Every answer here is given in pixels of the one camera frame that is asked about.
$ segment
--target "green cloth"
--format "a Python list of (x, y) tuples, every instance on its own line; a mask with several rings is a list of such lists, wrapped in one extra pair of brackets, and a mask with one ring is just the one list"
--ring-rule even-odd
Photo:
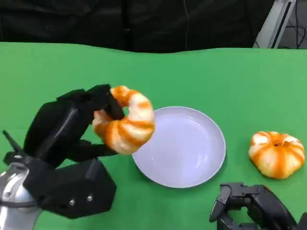
[[(263, 177), (248, 157), (250, 139), (260, 130), (289, 133), (307, 143), (307, 51), (212, 49), (160, 55), (0, 43), (0, 76), (0, 128), (19, 143), (43, 103), (105, 83), (141, 91), (155, 109), (180, 105), (200, 110), (219, 125), (227, 143), (226, 162), (218, 174), (188, 189), (150, 181), (131, 156), (103, 158), (118, 186), (112, 209), (76, 220), (44, 212), (36, 230), (214, 230), (209, 214), (222, 182), (267, 185), (296, 220), (307, 211), (306, 166), (277, 181)], [(91, 129), (85, 138), (99, 142)], [(1, 157), (9, 150), (1, 137)], [(1, 172), (6, 168), (0, 165)], [(249, 220), (242, 212), (234, 217)]]

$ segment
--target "pumpkin-shaped bun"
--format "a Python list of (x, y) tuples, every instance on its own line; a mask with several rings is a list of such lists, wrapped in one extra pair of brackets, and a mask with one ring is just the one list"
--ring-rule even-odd
[(249, 157), (260, 172), (275, 179), (285, 179), (305, 161), (303, 144), (288, 134), (258, 132), (253, 135)]

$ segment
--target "white plate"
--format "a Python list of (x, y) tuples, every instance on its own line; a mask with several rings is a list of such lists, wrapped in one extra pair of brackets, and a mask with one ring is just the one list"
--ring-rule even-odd
[(212, 178), (226, 154), (225, 138), (207, 115), (186, 107), (155, 111), (155, 132), (133, 159), (158, 184), (187, 188)]

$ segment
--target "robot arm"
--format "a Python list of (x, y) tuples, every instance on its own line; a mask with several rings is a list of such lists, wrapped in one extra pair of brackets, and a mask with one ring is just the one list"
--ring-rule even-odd
[[(217, 221), (218, 230), (257, 230), (259, 225), (264, 230), (299, 230), (306, 229), (306, 213), (299, 224), (266, 186), (245, 186), (243, 183), (228, 183), (220, 185), (220, 195), (213, 206), (210, 222)], [(255, 223), (237, 225), (228, 215), (229, 210), (240, 210), (247, 207), (248, 215)]]
[[(108, 211), (116, 185), (98, 156), (116, 154), (103, 144), (80, 140), (104, 109), (114, 119), (124, 117), (109, 85), (71, 91), (44, 104), (36, 114), (21, 148), (4, 131), (13, 147), (0, 176), (0, 229), (32, 230), (42, 210), (67, 218)], [(65, 159), (76, 164), (58, 168)]]

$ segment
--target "orange and white pastry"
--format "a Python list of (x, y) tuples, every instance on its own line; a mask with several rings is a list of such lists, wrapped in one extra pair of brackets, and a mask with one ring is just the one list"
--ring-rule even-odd
[(253, 135), (249, 157), (260, 172), (274, 179), (285, 179), (302, 167), (303, 144), (288, 134), (258, 132)]
[(132, 154), (154, 133), (154, 110), (140, 92), (126, 86), (111, 89), (114, 98), (129, 113), (122, 120), (111, 120), (104, 110), (94, 112), (94, 132), (119, 154)]

